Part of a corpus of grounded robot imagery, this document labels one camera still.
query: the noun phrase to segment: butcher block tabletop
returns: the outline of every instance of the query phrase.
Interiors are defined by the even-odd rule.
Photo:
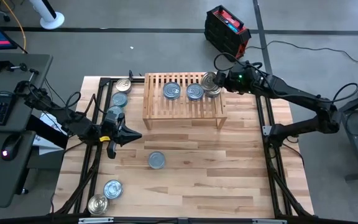
[[[92,94],[97,93],[100,78],[84,77],[77,111],[84,111]],[[274,217],[254,95],[225,92],[227,120],[221,130],[216,129],[215,120],[154,121],[152,130],[147,130],[142,120],[143,95],[144,85],[133,83],[124,108],[127,127],[143,137],[118,146],[115,159],[108,158],[107,144],[103,147],[95,194],[103,194],[105,183],[112,179],[119,180],[124,187],[121,197],[109,201],[109,209],[103,216]],[[292,123],[288,102],[272,100],[272,108],[276,123]],[[93,106],[88,112],[89,119],[92,114]],[[79,142],[72,137],[67,147]],[[297,144],[285,143],[299,151]],[[83,144],[65,154],[53,198],[56,210],[78,185],[85,148]],[[163,169],[149,167],[148,156],[154,151],[165,155]],[[305,210],[313,213],[300,157],[286,147],[281,147],[281,153],[288,188]],[[89,183],[84,190],[81,211],[86,208],[88,189]],[[278,196],[284,211],[280,190]]]

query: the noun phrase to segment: red power station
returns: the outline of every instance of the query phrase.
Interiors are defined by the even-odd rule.
[[[204,34],[220,52],[230,53],[237,59],[244,56],[251,38],[251,33],[244,27],[244,23],[222,5],[206,13]],[[225,57],[231,62],[234,61],[230,56]]]

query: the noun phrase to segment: computer mouse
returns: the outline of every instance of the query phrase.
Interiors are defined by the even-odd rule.
[[[19,150],[20,142],[22,141],[22,134],[15,133],[8,136],[1,149],[1,158],[5,161],[13,160]]]

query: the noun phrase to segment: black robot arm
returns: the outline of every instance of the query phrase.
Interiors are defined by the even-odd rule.
[[[56,117],[57,122],[61,124],[62,130],[67,135],[76,134],[81,141],[87,144],[109,141],[107,153],[110,159],[114,159],[116,156],[117,144],[123,146],[142,137],[140,133],[126,127],[124,113],[106,113],[101,124],[93,124],[86,117],[86,113],[73,111],[68,106],[58,106],[50,99],[45,89],[36,88],[28,81],[18,83],[15,94],[23,97],[28,107],[46,111]]]
[[[339,131],[340,116],[333,101],[293,88],[281,78],[259,70],[261,66],[261,63],[237,62],[227,75],[224,72],[218,72],[214,82],[227,91],[236,92],[240,95],[250,93],[271,99],[281,98],[316,112],[314,118],[306,121],[264,127],[269,144],[279,147],[284,139],[289,136],[297,136],[312,131],[321,133]]]

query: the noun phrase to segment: tin can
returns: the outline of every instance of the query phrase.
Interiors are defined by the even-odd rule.
[[[217,96],[219,96],[219,94],[221,93],[221,88],[218,88],[218,90],[215,91],[205,91],[205,96],[209,97],[209,98],[215,98]]]
[[[117,81],[116,89],[120,92],[128,94],[132,90],[132,83],[128,78],[122,78]]]
[[[205,91],[216,91],[219,87],[214,83],[216,74],[214,72],[207,72],[201,78],[201,87]]]
[[[104,195],[108,199],[115,199],[122,194],[122,184],[118,180],[110,180],[104,186]]]
[[[102,215],[108,207],[109,200],[104,195],[94,195],[88,202],[88,210],[92,215]]]
[[[175,100],[180,97],[180,85],[175,82],[166,83],[162,91],[168,100]]]
[[[203,95],[204,95],[204,90],[201,87],[200,84],[198,83],[193,83],[190,84],[187,87],[187,97],[189,98],[189,100],[191,101],[198,101],[200,99],[202,99]]]
[[[111,104],[114,106],[120,106],[125,107],[125,105],[127,105],[128,103],[128,97],[125,93],[115,93],[112,97],[111,97]]]
[[[118,115],[123,113],[124,111],[122,110],[121,107],[119,106],[112,106],[107,110],[107,113],[113,113],[116,115],[116,119],[118,118]]]
[[[162,152],[152,152],[149,155],[149,166],[153,169],[162,169],[165,166],[165,156]]]

